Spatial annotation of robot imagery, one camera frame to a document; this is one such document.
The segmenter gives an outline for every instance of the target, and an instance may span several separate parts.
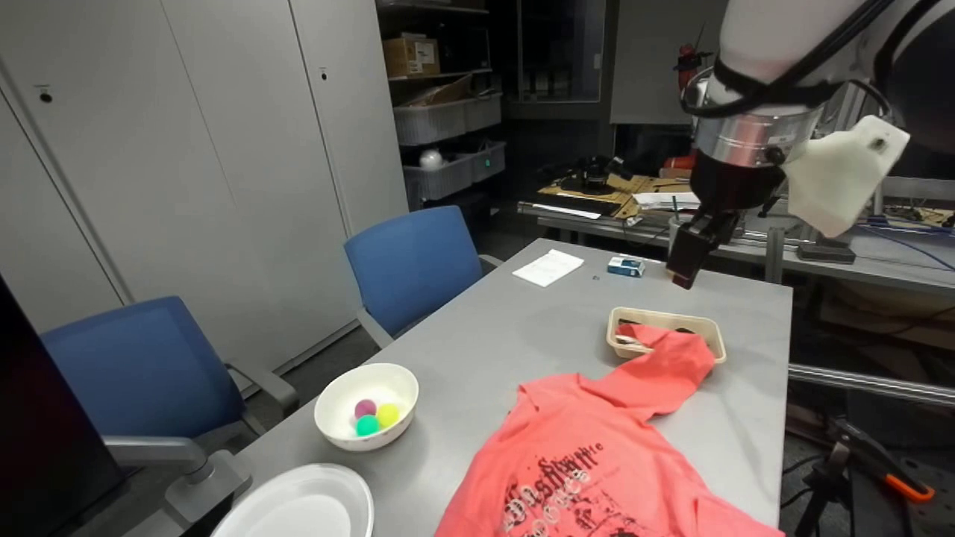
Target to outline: yellow ball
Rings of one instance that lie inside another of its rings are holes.
[[[375,409],[375,417],[378,417],[383,429],[392,429],[399,421],[399,406],[396,403],[383,403]]]

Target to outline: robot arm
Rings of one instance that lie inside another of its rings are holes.
[[[875,81],[917,141],[955,153],[953,53],[955,0],[728,0],[716,68],[684,93],[701,208],[674,239],[674,282],[692,287],[741,212],[777,197],[820,106],[854,77]]]

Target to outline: box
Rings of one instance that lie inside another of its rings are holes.
[[[386,65],[389,77],[438,74],[438,41],[420,32],[399,32],[396,39],[386,41]]]

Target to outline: wall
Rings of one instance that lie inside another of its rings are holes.
[[[725,0],[620,0],[613,121],[690,126],[678,100],[678,51],[716,51]]]

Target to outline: pink shirt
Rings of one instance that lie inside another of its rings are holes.
[[[478,449],[438,537],[783,537],[734,509],[651,427],[714,370],[695,333],[632,329],[654,351],[599,382],[554,375],[520,388]]]

